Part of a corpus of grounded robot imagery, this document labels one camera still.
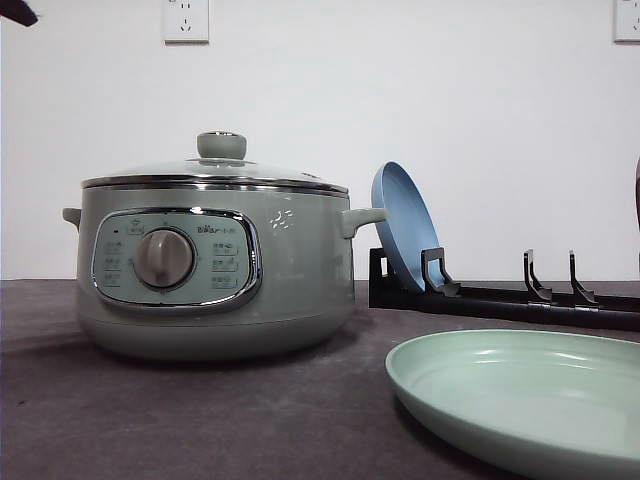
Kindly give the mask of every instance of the pot handle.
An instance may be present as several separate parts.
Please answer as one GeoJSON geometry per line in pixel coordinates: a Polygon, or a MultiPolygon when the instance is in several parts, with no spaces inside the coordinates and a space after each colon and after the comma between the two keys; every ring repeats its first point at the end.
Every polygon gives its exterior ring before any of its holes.
{"type": "Polygon", "coordinates": [[[362,208],[360,210],[346,210],[342,212],[342,236],[353,238],[362,225],[382,222],[387,218],[384,208],[362,208]]]}
{"type": "Polygon", "coordinates": [[[82,210],[79,208],[63,208],[62,218],[69,223],[73,223],[78,231],[80,231],[80,218],[82,217],[82,210]]]}

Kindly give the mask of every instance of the black dish rack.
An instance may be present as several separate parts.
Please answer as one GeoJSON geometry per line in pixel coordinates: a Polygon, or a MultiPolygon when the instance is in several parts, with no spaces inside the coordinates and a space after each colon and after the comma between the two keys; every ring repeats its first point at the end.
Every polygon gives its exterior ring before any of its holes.
{"type": "Polygon", "coordinates": [[[389,262],[383,274],[386,254],[382,248],[369,251],[369,306],[397,310],[469,317],[501,318],[521,322],[573,325],[586,328],[640,331],[640,298],[598,295],[585,289],[576,278],[575,255],[569,252],[572,293],[545,288],[533,270],[533,251],[524,252],[526,290],[483,288],[462,285],[445,269],[444,248],[421,253],[424,293],[404,289],[389,262]],[[443,285],[429,277],[428,264],[438,261],[443,285]]]}

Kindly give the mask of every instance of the wall socket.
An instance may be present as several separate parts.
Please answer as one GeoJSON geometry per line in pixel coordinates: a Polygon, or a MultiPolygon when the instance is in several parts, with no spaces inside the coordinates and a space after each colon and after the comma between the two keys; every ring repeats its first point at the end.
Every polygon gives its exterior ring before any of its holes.
{"type": "Polygon", "coordinates": [[[209,43],[209,0],[163,0],[164,42],[209,43]]]}
{"type": "Polygon", "coordinates": [[[640,43],[640,0],[615,0],[615,41],[640,43]]]}

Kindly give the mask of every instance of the gray countertop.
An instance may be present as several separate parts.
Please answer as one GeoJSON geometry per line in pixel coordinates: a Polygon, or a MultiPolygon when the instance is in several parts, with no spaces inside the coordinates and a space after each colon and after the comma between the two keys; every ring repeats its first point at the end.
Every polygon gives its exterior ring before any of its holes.
{"type": "MultiPolygon", "coordinates": [[[[640,295],[639,282],[597,284],[640,295]]],[[[68,280],[2,283],[2,478],[518,478],[447,445],[406,412],[386,353],[419,335],[531,328],[640,333],[358,308],[330,340],[232,364],[169,365],[94,347],[68,280]]]]}

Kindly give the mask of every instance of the green plate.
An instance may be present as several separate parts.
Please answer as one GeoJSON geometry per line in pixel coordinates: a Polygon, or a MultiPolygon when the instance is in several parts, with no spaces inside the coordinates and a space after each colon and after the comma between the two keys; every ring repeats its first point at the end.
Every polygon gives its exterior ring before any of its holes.
{"type": "Polygon", "coordinates": [[[398,397],[436,435],[533,478],[640,478],[640,344],[468,330],[387,355],[398,397]]]}

